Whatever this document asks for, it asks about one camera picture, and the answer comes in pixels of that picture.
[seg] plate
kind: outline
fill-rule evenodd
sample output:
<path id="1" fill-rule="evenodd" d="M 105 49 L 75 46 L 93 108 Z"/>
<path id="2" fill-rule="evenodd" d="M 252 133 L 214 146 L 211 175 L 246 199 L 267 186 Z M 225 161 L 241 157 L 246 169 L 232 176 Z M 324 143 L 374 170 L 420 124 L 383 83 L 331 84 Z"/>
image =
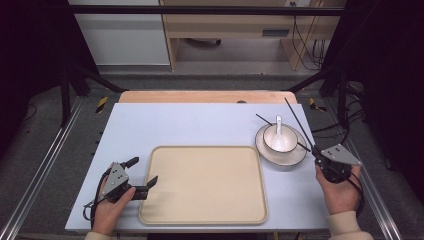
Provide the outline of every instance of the plate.
<path id="1" fill-rule="evenodd" d="M 301 162 L 305 156 L 306 156 L 306 150 L 297 145 L 292 151 L 290 152 L 276 152 L 276 151 L 270 151 L 266 146 L 263 139 L 263 135 L 265 132 L 265 129 L 268 128 L 269 125 L 265 125 L 262 128 L 259 129 L 259 131 L 256 133 L 256 147 L 258 148 L 259 153 L 268 161 L 280 165 L 280 166 L 292 166 L 299 162 Z M 297 139 L 299 143 L 306 146 L 305 138 L 300 134 L 299 131 L 296 129 L 288 126 L 291 128 L 294 133 L 296 133 Z"/>

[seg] beige tray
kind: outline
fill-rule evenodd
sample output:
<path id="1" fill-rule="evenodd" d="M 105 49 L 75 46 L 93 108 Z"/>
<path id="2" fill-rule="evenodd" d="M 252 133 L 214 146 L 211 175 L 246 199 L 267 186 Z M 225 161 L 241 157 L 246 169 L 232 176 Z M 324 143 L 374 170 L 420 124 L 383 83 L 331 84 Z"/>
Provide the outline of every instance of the beige tray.
<path id="1" fill-rule="evenodd" d="M 157 147 L 146 179 L 156 175 L 158 182 L 140 207 L 145 224 L 260 224 L 267 218 L 253 147 Z"/>

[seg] sleeve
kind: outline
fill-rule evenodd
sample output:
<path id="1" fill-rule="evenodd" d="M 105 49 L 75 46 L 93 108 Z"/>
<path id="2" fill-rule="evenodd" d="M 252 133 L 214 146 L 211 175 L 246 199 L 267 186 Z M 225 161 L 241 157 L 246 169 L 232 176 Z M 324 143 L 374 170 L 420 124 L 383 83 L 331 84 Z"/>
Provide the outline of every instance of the sleeve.
<path id="1" fill-rule="evenodd" d="M 112 240 L 112 237 L 96 233 L 96 232 L 89 232 L 85 236 L 85 240 Z"/>
<path id="2" fill-rule="evenodd" d="M 331 215 L 327 222 L 331 233 L 330 240 L 373 240 L 369 233 L 359 228 L 354 211 Z"/>

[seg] white cabinet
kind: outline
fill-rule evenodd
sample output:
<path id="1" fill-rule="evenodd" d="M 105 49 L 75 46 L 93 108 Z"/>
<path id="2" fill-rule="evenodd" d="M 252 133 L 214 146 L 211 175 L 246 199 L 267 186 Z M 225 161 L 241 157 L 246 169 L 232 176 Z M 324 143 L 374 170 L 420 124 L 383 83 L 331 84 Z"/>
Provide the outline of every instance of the white cabinet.
<path id="1" fill-rule="evenodd" d="M 69 0 L 71 5 L 158 5 L 157 0 Z M 76 14 L 97 65 L 169 65 L 159 14 Z"/>

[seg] white table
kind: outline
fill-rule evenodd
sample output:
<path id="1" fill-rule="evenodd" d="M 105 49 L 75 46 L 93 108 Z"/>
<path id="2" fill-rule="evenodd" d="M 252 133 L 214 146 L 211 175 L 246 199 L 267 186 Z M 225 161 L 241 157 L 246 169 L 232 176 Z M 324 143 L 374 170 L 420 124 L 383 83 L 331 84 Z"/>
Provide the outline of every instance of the white table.
<path id="1" fill-rule="evenodd" d="M 300 104 L 292 104 L 297 117 L 313 141 Z M 94 198 L 101 174 L 111 162 L 135 156 L 140 162 L 127 169 L 130 184 L 142 185 L 151 151 L 163 145 L 255 146 L 256 132 L 266 123 L 259 114 L 301 132 L 287 104 L 207 103 L 117 103 L 103 133 L 93 162 L 72 209 L 66 230 L 88 232 L 90 222 L 82 216 L 83 205 Z M 314 157 L 292 167 L 277 166 L 261 158 L 268 218 L 260 225 L 149 226 L 139 220 L 139 201 L 125 208 L 116 230 L 122 232 L 272 232 L 327 228 L 323 194 L 315 180 Z"/>

